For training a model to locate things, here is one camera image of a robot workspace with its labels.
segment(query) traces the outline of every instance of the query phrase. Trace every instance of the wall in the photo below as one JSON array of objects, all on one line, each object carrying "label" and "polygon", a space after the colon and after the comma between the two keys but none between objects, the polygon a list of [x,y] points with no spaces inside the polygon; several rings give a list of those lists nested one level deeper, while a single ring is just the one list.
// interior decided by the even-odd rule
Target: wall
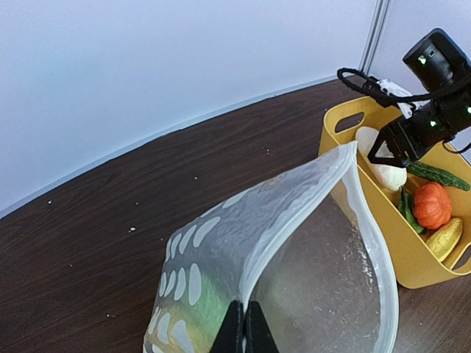
[{"label": "wall", "polygon": [[163,133],[358,67],[375,3],[3,1],[0,218]]},{"label": "wall", "polygon": [[[371,74],[388,77],[412,93],[424,93],[420,81],[403,63],[404,55],[433,28],[441,27],[471,56],[470,13],[469,0],[393,0]],[[461,149],[470,141],[471,129],[467,129],[458,134],[453,145]],[[471,161],[471,151],[464,156]]]}]

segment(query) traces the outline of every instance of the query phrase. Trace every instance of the wood grain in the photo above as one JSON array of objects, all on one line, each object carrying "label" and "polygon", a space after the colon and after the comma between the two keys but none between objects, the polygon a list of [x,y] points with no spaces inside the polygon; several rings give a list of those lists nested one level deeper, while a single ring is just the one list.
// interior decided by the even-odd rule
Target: wood grain
[{"label": "wood grain", "polygon": [[[328,82],[267,99],[154,140],[0,220],[0,352],[142,352],[170,234],[315,158],[326,109],[355,97]],[[395,351],[469,352],[470,288],[471,278],[400,288]]]}]

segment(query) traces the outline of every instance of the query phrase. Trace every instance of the yellow plastic bin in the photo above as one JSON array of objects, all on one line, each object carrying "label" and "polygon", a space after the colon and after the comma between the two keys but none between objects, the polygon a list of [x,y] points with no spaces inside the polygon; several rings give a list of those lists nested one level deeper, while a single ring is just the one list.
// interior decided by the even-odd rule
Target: yellow plastic bin
[{"label": "yellow plastic bin", "polygon": [[[363,113],[364,117],[359,125],[336,133],[338,122],[360,113]],[[355,132],[360,126],[379,130],[400,115],[401,112],[396,107],[382,108],[370,97],[340,104],[325,114],[319,155],[354,140]],[[441,144],[433,147],[421,162],[450,171],[471,184],[470,165],[461,155],[446,152]],[[453,216],[463,219],[464,231],[456,248],[440,263],[397,210],[395,205],[399,203],[399,193],[383,188],[360,154],[358,171],[369,208],[386,239],[397,281],[401,285],[407,288],[421,288],[471,273],[471,259],[461,267],[455,268],[471,245],[471,191],[447,188],[453,203]],[[414,193],[415,189],[426,182],[409,174],[406,189]]]}]

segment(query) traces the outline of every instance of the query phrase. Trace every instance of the orange pumpkin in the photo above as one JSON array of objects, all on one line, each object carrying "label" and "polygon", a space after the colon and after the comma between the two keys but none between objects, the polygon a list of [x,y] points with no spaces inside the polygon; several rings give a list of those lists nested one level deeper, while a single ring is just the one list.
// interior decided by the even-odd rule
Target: orange pumpkin
[{"label": "orange pumpkin", "polygon": [[429,182],[418,188],[414,204],[415,218],[422,227],[438,229],[451,219],[451,199],[438,182]]}]

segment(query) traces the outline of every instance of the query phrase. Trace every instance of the plastic bag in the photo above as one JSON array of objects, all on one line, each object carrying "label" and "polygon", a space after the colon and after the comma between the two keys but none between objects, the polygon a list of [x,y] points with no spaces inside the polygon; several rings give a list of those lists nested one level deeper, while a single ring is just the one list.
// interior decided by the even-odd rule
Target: plastic bag
[{"label": "plastic bag", "polygon": [[209,352],[233,300],[259,301],[280,352],[392,351],[397,287],[361,191],[356,142],[175,232],[144,353]]}]

